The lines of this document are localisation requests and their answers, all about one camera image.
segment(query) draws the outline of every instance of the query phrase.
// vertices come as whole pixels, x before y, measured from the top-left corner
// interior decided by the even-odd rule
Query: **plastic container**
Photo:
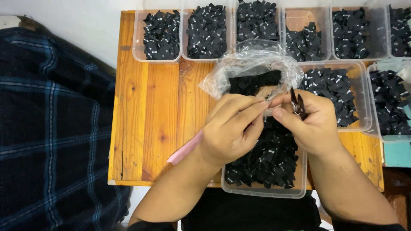
[[[198,59],[198,58],[188,58],[187,54],[187,45],[188,45],[188,35],[186,33],[186,30],[188,28],[188,19],[190,18],[193,10],[197,8],[197,6],[200,7],[205,7],[208,6],[208,4],[212,3],[214,5],[223,5],[226,7],[226,41],[227,41],[227,50],[232,46],[233,44],[233,39],[231,38],[232,36],[232,31],[231,31],[231,24],[232,24],[232,14],[233,14],[233,8],[232,8],[232,1],[231,0],[196,0],[196,1],[190,1],[190,0],[183,0],[183,9],[182,9],[182,14],[181,14],[181,33],[180,33],[180,51],[181,55],[183,56],[184,59],[186,60],[192,60],[195,62],[215,62],[217,61],[216,58],[208,58],[208,59]]]
[[[374,104],[374,94],[372,91],[372,86],[371,86],[371,77],[370,77],[370,72],[372,71],[388,71],[392,70],[395,72],[398,72],[404,67],[410,67],[411,68],[411,61],[405,61],[405,62],[384,62],[384,63],[376,63],[372,64],[367,68],[367,78],[368,78],[368,86],[369,86],[369,94],[371,96],[371,107],[372,107],[372,126],[371,128],[363,132],[363,134],[370,135],[372,137],[378,138],[384,143],[401,143],[401,142],[411,142],[411,136],[410,135],[389,135],[389,136],[382,136],[381,131],[380,131],[380,125],[378,122],[378,117],[377,117],[377,111],[376,107]],[[409,83],[404,83],[404,87],[407,91],[411,92],[411,84]],[[411,118],[411,111],[408,106],[404,107],[404,111],[407,114],[409,118]]]
[[[332,12],[341,9],[358,10],[363,7],[365,10],[365,18],[370,21],[369,36],[365,45],[370,52],[369,56],[364,59],[354,59],[358,61],[373,61],[382,60],[390,56],[388,50],[388,21],[387,21],[387,6],[384,3],[376,0],[331,0],[330,7],[330,23],[331,23],[331,51],[334,59],[340,59],[335,55],[334,34],[332,27]]]
[[[390,7],[389,5],[391,4],[391,7],[393,9],[398,9],[398,8],[408,8],[411,7],[411,1],[410,0],[378,0],[380,4],[385,4],[387,6],[387,23],[388,23],[388,50],[390,57],[399,57],[399,56],[394,56],[392,55],[392,46],[391,46],[391,20],[390,20]]]
[[[232,40],[233,44],[237,44],[237,9],[238,9],[238,0],[232,0],[233,6],[233,21],[231,24],[231,31],[232,31]],[[255,2],[256,0],[244,0],[245,3]],[[275,22],[278,24],[278,35],[279,39],[278,42],[281,42],[281,5],[280,0],[268,0],[266,2],[275,3],[277,4],[277,12],[275,13]]]
[[[181,15],[181,2],[180,0],[143,0],[142,9],[136,8],[136,16],[134,18],[134,33],[133,33],[133,57],[139,62],[149,62],[152,64],[177,64],[181,57],[181,17],[180,17],[180,53],[177,58],[173,60],[147,60],[144,53],[144,27],[146,26],[143,21],[148,13],[155,14],[157,11],[170,12],[178,10]]]
[[[317,32],[321,31],[321,52],[324,60],[331,57],[330,3],[327,0],[287,0],[281,2],[281,41],[286,47],[286,26],[289,30],[302,31],[310,22],[315,22]]]
[[[304,73],[315,68],[347,69],[347,76],[350,78],[352,83],[350,90],[356,97],[354,99],[354,104],[357,111],[354,112],[354,115],[357,116],[359,120],[348,127],[338,127],[338,132],[365,132],[371,128],[371,99],[368,90],[368,79],[365,73],[365,66],[362,62],[355,60],[329,60],[299,62],[298,65],[302,68]]]
[[[250,195],[250,196],[264,196],[264,197],[277,197],[277,198],[291,198],[300,199],[305,195],[307,188],[307,152],[299,148],[296,152],[299,156],[297,161],[296,171],[294,176],[296,180],[293,181],[294,188],[284,189],[280,186],[272,186],[270,189],[265,188],[262,184],[252,183],[252,187],[247,185],[241,185],[237,187],[235,184],[229,185],[225,180],[225,166],[221,173],[221,188],[229,193]]]

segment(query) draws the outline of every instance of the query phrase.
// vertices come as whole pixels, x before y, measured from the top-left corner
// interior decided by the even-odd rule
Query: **white wall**
[[[27,15],[116,68],[120,12],[142,0],[0,0],[0,15]]]

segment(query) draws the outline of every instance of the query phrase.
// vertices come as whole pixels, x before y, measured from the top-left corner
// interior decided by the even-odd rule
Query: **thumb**
[[[304,133],[307,130],[307,124],[305,124],[293,113],[287,112],[284,108],[278,107],[273,109],[272,116],[294,135],[304,136]]]

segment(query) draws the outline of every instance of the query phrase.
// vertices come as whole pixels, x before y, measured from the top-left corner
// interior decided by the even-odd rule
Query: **fingernail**
[[[280,108],[274,109],[274,110],[272,111],[272,115],[273,115],[274,118],[276,118],[276,119],[281,118],[282,114],[283,114],[283,110],[280,109]]]

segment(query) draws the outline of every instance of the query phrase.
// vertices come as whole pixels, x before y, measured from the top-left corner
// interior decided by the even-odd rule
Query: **forearm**
[[[205,162],[199,152],[199,148],[195,148],[160,177],[135,209],[129,225],[139,220],[173,222],[191,211],[221,169]]]
[[[321,203],[336,217],[373,224],[398,222],[388,201],[345,148],[321,157],[310,155],[309,164]]]

